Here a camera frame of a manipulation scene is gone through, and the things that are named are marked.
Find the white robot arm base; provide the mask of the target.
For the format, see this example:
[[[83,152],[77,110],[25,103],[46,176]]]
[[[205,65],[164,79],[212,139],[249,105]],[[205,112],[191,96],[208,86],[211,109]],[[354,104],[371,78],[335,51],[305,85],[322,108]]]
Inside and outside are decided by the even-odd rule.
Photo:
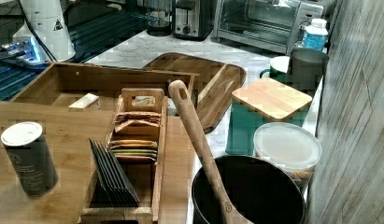
[[[61,0],[18,0],[24,15],[23,26],[14,39],[34,36],[45,57],[63,62],[76,55],[64,22]]]

